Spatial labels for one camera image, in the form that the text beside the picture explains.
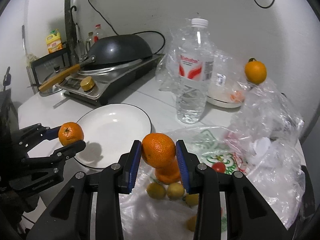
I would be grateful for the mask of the mandarin orange bottom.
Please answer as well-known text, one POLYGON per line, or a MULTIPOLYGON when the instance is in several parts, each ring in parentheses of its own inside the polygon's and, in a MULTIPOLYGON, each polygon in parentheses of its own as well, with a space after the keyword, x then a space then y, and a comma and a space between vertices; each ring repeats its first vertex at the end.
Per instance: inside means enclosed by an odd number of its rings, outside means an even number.
POLYGON ((177 159, 164 168, 156 168, 155 176, 157 180, 165 185, 179 182, 181 180, 181 175, 177 159))

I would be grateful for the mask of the mandarin orange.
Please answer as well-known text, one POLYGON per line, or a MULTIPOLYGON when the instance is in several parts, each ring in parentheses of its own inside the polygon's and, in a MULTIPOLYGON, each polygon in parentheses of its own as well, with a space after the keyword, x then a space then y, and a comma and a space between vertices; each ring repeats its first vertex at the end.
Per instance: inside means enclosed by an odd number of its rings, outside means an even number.
POLYGON ((142 158, 153 168, 165 168, 175 159, 175 144, 163 133, 150 133, 142 140, 142 158))
POLYGON ((62 146, 67 146, 79 140, 84 140, 84 132, 79 124, 67 122, 60 127, 58 139, 62 146))
POLYGON ((164 168, 156 168, 155 176, 157 180, 165 185, 179 182, 181 180, 181 175, 177 159, 164 168))

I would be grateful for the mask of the small yellow-green fruit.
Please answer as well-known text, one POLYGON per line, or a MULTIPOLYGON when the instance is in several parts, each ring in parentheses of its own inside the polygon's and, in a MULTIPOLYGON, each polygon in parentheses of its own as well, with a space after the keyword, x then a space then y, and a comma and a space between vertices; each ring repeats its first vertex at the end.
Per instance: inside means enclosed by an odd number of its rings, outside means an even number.
POLYGON ((186 221, 185 226, 189 231, 191 231, 191 232, 195 231, 195 229, 196 229, 196 220, 197 220, 197 215, 194 215, 194 216, 190 217, 186 221))
POLYGON ((199 194, 186 194, 184 201, 190 207, 197 206, 199 204, 199 194))
POLYGON ((146 188, 147 194, 152 199, 161 200, 166 197, 167 191, 164 186, 159 183, 151 183, 146 188))
POLYGON ((167 197, 170 200, 179 200, 184 196, 185 189, 180 183, 171 183, 167 188, 167 197))

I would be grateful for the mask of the cherry tomato top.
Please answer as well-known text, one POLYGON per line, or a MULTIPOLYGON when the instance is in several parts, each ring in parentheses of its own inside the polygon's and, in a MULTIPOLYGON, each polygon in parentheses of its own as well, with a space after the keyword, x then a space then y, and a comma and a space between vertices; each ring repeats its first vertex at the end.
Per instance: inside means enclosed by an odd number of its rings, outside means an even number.
POLYGON ((212 169, 216 172, 219 172, 219 173, 225 173, 226 171, 226 166, 224 163, 222 162, 217 162, 217 163, 214 163, 212 165, 212 169))

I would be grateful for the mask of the small yellow-green fruit bottom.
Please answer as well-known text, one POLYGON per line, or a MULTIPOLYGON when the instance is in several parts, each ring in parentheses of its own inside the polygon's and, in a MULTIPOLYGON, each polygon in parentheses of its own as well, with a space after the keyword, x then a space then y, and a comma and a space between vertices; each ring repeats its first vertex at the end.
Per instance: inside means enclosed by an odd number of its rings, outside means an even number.
POLYGON ((195 231, 195 229, 196 229, 196 220, 197 220, 197 215, 194 215, 194 216, 190 217, 186 221, 185 226, 189 231, 191 231, 191 232, 195 231))

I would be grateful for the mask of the white plate black rim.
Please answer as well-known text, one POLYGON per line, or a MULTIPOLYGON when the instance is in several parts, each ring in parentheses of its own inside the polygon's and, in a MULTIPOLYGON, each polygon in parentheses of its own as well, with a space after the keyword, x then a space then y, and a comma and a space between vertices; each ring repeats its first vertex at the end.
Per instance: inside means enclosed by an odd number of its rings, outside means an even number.
POLYGON ((85 149, 76 154, 84 167, 101 170, 116 163, 131 150, 135 140, 151 133, 149 116, 139 107, 110 104, 94 109, 78 120, 84 132, 85 149))

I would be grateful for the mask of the black metal shelf rack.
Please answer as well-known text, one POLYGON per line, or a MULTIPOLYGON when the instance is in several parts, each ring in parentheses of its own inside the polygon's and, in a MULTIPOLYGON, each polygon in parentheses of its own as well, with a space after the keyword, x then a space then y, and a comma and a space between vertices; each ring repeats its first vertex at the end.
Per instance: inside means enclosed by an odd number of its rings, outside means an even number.
POLYGON ((63 70, 71 66, 71 52, 63 42, 61 50, 43 56, 31 63, 31 87, 39 87, 49 75, 55 74, 58 70, 63 70))

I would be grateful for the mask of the steel pot lid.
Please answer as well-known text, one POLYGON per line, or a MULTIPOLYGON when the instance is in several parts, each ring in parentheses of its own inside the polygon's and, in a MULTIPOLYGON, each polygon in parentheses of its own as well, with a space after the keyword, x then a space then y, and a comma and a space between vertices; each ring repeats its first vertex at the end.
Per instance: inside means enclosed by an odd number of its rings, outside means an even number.
POLYGON ((42 85, 39 87, 39 94, 42 97, 53 95, 61 91, 62 89, 56 85, 63 82, 67 76, 77 72, 79 70, 79 65, 74 65, 72 67, 63 69, 60 69, 60 67, 55 67, 54 69, 55 71, 47 76, 42 85))

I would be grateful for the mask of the crumpled clear plastic bag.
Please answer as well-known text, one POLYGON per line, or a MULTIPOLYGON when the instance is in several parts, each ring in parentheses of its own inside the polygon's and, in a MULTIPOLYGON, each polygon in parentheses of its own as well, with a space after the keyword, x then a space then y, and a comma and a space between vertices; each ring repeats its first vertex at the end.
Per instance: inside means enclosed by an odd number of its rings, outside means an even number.
POLYGON ((296 144, 304 121, 271 79, 254 86, 231 119, 229 146, 244 160, 244 173, 285 228, 295 221, 305 192, 296 144))

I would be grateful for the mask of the yellow detergent bottle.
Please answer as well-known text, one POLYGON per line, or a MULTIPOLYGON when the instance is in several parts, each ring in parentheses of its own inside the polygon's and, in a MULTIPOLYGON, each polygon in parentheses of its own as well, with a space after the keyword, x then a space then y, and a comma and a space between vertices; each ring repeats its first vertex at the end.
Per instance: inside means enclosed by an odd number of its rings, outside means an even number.
POLYGON ((46 37, 46 44, 48 53, 50 54, 63 49, 61 34, 58 29, 50 32, 50 34, 46 37))

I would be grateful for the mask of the clear bag over white bowl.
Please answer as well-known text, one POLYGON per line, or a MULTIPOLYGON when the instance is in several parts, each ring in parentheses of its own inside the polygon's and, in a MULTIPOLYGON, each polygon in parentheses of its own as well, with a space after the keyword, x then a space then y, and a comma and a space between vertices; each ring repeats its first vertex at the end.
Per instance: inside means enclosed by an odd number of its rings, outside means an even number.
MULTIPOLYGON (((178 57, 184 51, 182 46, 191 38, 191 25, 185 25, 172 33, 172 41, 167 53, 156 69, 156 80, 160 91, 178 93, 178 57)), ((210 78, 207 101, 223 108, 241 106, 249 85, 244 70, 235 59, 219 50, 209 37, 207 42, 213 51, 213 71, 210 78)))

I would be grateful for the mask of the dark sauce bottle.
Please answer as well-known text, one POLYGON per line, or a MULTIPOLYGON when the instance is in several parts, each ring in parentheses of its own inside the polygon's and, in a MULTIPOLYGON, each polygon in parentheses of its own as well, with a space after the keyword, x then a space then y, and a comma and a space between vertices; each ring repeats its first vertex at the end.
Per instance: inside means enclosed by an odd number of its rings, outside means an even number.
POLYGON ((93 32, 89 32, 88 33, 88 38, 86 39, 86 42, 85 42, 85 50, 86 52, 89 52, 92 44, 93 44, 93 32))

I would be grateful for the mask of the black umbrella on pipe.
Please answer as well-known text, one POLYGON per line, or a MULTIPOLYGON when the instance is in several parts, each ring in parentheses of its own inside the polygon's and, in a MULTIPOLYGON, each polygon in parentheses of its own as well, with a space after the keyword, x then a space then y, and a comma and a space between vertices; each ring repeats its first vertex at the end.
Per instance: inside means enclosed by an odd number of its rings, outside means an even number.
POLYGON ((76 25, 73 19, 73 12, 77 11, 77 7, 75 5, 71 6, 70 8, 70 16, 71 16, 71 37, 73 40, 73 50, 74 50, 74 57, 75 57, 75 61, 78 62, 79 58, 78 55, 76 53, 76 44, 77 44, 77 36, 76 36, 76 25))

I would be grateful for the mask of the large orange on bowl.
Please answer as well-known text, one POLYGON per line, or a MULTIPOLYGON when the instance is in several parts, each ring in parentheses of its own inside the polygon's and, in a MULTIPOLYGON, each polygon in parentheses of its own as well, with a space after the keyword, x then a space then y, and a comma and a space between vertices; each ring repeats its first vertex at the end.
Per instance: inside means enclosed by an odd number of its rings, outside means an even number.
POLYGON ((250 58, 245 65, 245 76, 250 83, 259 85, 267 78, 266 66, 255 58, 250 58))

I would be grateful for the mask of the red cap oil bottle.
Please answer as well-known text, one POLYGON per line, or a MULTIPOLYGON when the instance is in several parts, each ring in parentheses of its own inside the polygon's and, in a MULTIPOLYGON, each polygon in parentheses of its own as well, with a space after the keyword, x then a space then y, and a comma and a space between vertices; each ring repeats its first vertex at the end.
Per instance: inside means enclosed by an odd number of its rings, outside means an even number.
POLYGON ((100 24, 97 24, 95 26, 95 31, 93 33, 93 42, 97 42, 98 40, 105 38, 106 37, 106 33, 105 31, 102 29, 100 24))

